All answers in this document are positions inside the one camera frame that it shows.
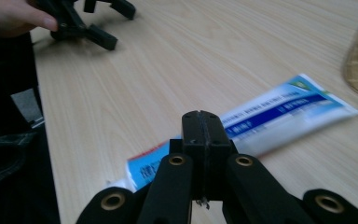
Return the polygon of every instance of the dark fabric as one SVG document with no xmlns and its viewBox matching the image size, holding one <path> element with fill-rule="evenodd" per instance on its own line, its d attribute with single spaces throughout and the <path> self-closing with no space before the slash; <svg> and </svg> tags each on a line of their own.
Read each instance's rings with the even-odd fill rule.
<svg viewBox="0 0 358 224">
<path fill-rule="evenodd" d="M 0 39 L 0 224 L 60 223 L 44 127 L 11 99 L 37 88 L 30 34 Z"/>
<path fill-rule="evenodd" d="M 0 135 L 30 130 L 10 95 L 36 87 L 37 76 L 30 34 L 0 39 Z"/>
<path fill-rule="evenodd" d="M 60 223 L 43 127 L 0 138 L 0 223 Z"/>
</svg>

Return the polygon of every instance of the human hand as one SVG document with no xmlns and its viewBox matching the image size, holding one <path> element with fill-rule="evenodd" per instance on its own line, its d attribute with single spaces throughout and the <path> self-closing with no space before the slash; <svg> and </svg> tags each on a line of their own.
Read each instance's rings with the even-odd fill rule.
<svg viewBox="0 0 358 224">
<path fill-rule="evenodd" d="M 35 7 L 34 0 L 0 0 L 0 37 L 25 34 L 36 26 L 57 31 L 57 21 Z"/>
</svg>

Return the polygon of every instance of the wooden table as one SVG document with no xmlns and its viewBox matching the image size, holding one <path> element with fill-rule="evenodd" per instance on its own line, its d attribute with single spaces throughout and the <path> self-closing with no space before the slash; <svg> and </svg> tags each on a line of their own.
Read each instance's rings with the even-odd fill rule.
<svg viewBox="0 0 358 224">
<path fill-rule="evenodd" d="M 81 13 L 118 38 L 114 51 L 33 32 L 62 223 L 75 223 L 108 181 L 124 177 L 127 158 L 179 134 L 188 111 L 221 115 L 298 73 L 358 109 L 341 74 L 358 0 L 131 2 L 133 21 L 105 3 Z M 261 161 L 299 198 L 323 188 L 358 206 L 358 117 Z M 220 203 L 193 211 L 193 223 L 224 223 Z"/>
</svg>

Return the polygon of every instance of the toothpaste tube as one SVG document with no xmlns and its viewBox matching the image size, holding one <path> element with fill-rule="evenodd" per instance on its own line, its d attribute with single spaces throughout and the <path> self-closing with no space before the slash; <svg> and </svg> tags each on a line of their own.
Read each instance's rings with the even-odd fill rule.
<svg viewBox="0 0 358 224">
<path fill-rule="evenodd" d="M 239 153 L 257 157 L 357 114 L 358 110 L 301 74 L 219 118 Z M 153 180 L 160 160 L 169 153 L 169 144 L 128 159 L 130 189 L 141 189 Z"/>
</svg>

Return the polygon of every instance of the black robotic claw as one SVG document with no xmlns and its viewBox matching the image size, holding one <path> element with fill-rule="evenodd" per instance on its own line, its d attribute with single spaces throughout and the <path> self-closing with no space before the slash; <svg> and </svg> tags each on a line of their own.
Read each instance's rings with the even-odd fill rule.
<svg viewBox="0 0 358 224">
<path fill-rule="evenodd" d="M 77 224 L 188 224 L 192 200 L 222 201 L 227 223 L 358 223 L 358 209 L 334 192 L 289 194 L 258 159 L 237 152 L 216 115 L 189 112 L 182 125 L 151 184 L 99 192 Z"/>
<path fill-rule="evenodd" d="M 58 24 L 59 30 L 51 32 L 51 36 L 56 40 L 63 40 L 69 37 L 86 37 L 95 44 L 104 49 L 115 49 L 117 39 L 101 30 L 94 24 L 89 28 L 78 16 L 74 9 L 76 0 L 37 0 L 37 5 L 53 16 Z M 99 0 L 101 2 L 111 3 L 111 8 L 118 13 L 133 20 L 135 15 L 135 7 L 126 0 Z M 86 0 L 84 11 L 93 13 L 97 0 Z"/>
</svg>

